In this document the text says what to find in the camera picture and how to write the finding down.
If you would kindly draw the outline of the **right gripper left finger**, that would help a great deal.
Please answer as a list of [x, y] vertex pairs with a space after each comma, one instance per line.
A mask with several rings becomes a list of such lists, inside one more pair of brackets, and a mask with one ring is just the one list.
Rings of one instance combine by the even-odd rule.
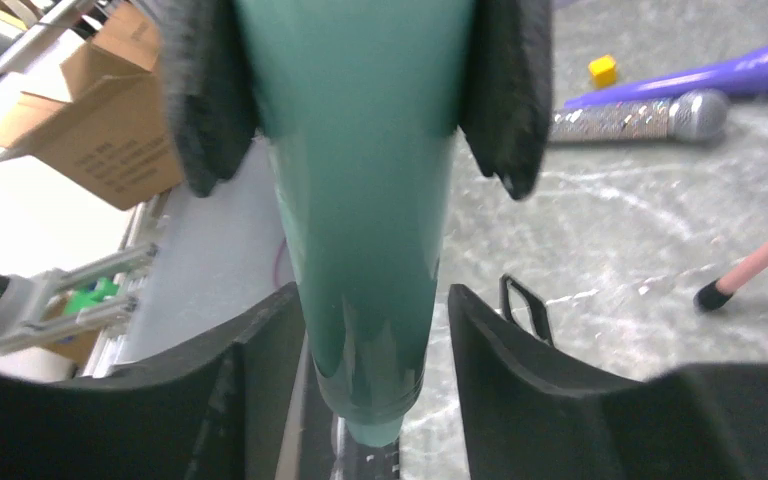
[[104, 378], [0, 374], [0, 479], [271, 479], [303, 338], [288, 284]]

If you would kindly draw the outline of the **teal toy microphone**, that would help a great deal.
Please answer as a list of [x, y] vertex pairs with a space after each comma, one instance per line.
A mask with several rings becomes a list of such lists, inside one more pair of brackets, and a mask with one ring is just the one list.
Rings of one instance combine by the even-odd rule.
[[423, 384], [474, 5], [236, 10], [321, 394], [390, 444]]

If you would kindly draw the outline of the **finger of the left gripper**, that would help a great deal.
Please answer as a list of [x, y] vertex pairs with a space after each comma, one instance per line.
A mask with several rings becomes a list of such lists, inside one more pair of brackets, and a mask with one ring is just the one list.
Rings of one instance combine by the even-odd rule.
[[549, 0], [474, 6], [459, 127], [481, 173], [514, 200], [534, 190], [548, 144], [552, 19]]
[[166, 120], [185, 181], [200, 198], [234, 177], [260, 125], [235, 4], [151, 1], [162, 38]]

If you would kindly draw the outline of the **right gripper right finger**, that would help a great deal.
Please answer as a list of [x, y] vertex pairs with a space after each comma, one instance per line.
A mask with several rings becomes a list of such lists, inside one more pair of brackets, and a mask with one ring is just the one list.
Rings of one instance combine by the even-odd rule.
[[768, 479], [768, 364], [691, 364], [643, 382], [586, 364], [451, 287], [474, 479]]

